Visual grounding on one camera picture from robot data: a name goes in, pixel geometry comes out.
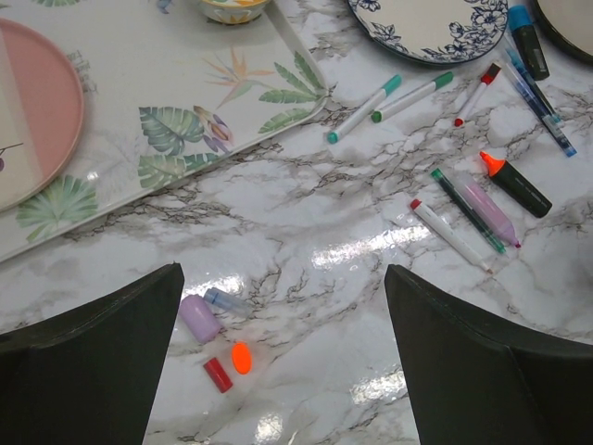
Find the red capped white marker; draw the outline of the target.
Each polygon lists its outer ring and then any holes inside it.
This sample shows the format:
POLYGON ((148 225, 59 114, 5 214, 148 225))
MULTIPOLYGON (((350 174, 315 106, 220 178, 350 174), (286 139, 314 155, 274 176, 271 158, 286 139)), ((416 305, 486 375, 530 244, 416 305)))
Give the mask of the red capped white marker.
POLYGON ((461 127, 469 118, 473 108, 476 106, 476 103, 481 98, 481 96, 486 91, 487 87, 494 82, 496 77, 498 76, 501 67, 497 63, 492 63, 487 71, 481 76, 480 82, 476 87, 475 91, 469 96, 467 101, 464 103, 463 107, 459 111, 457 117, 454 120, 454 126, 459 128, 461 127))

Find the small pen cap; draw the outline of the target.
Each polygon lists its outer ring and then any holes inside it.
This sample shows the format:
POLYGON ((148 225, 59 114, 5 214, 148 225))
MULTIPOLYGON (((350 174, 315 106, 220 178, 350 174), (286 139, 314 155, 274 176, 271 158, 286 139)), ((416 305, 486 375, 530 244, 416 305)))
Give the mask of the small pen cap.
POLYGON ((231 312, 243 318, 248 318, 253 312, 249 303, 216 287, 207 289, 203 299, 225 312, 231 312))

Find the red marker cap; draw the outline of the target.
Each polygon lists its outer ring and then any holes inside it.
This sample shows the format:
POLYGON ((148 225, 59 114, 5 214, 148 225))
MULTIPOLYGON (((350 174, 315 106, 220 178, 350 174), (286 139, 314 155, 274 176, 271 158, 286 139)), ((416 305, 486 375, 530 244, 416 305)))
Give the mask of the red marker cap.
POLYGON ((217 358, 211 358, 205 362, 203 368, 221 394, 233 387, 233 381, 217 358))

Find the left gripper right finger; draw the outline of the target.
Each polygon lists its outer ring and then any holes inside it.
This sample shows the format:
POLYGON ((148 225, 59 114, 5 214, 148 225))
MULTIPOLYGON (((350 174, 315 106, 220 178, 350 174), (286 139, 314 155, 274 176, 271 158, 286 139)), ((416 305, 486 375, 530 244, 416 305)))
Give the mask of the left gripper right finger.
POLYGON ((401 265, 385 292, 422 444, 589 444, 592 348, 515 324, 401 265))

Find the orange highlighter cap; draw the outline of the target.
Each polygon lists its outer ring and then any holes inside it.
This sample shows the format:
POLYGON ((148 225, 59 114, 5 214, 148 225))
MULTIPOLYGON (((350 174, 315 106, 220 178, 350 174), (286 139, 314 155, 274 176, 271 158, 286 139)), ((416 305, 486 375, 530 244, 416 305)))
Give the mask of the orange highlighter cap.
POLYGON ((245 342, 237 342, 233 345, 231 358, 235 371, 240 375, 247 375, 252 369, 252 355, 249 346, 245 342))

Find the purple translucent highlighter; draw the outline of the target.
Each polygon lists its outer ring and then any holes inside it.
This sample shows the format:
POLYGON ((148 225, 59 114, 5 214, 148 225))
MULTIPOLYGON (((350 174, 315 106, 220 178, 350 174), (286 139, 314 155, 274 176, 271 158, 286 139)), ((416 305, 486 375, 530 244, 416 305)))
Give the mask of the purple translucent highlighter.
POLYGON ((455 173, 450 181, 498 238, 521 247, 511 220, 469 173, 455 173))

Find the orange black highlighter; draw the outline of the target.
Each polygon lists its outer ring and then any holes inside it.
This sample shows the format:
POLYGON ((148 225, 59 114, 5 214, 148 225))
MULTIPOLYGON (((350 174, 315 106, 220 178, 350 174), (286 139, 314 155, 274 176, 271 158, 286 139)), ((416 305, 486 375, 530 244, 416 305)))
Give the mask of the orange black highlighter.
POLYGON ((549 213, 552 203, 507 160, 495 159, 485 151, 479 155, 489 179, 509 197, 538 219, 549 213))

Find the dark green pen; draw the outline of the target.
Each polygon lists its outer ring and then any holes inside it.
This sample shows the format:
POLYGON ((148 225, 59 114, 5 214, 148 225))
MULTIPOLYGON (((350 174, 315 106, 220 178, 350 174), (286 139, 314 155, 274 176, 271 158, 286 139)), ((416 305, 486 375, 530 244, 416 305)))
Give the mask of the dark green pen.
POLYGON ((454 184, 441 172, 440 169, 434 169, 431 172, 432 178, 445 191, 451 201, 460 209, 463 215, 470 221, 473 227, 478 231, 482 238, 499 254, 504 254, 506 249, 502 242, 495 236, 493 231, 486 225, 485 221, 477 214, 464 199, 454 184))

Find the blue black highlighter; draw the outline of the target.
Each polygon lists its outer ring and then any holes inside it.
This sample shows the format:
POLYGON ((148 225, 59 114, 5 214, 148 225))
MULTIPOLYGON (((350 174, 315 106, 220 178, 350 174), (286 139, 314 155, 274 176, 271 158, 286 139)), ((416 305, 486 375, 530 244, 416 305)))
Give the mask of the blue black highlighter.
POLYGON ((508 22, 512 38, 527 71, 535 81, 547 79, 548 64, 527 8, 523 5, 510 7, 508 22))

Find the purple highlighter cap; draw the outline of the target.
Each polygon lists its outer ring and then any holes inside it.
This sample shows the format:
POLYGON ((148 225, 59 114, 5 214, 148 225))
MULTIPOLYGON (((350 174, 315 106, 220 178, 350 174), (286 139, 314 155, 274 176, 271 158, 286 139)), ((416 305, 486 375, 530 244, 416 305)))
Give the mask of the purple highlighter cap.
POLYGON ((182 299, 179 314, 195 339, 201 344, 210 342, 222 330, 221 323, 200 296, 188 295, 182 299))

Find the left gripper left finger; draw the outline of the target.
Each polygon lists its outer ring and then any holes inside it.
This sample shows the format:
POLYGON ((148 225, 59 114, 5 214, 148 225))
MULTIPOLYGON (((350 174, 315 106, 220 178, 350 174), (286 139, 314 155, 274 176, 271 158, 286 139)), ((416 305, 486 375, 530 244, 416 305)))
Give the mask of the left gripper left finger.
POLYGON ((165 265, 1 336, 4 444, 143 442, 184 276, 165 265))

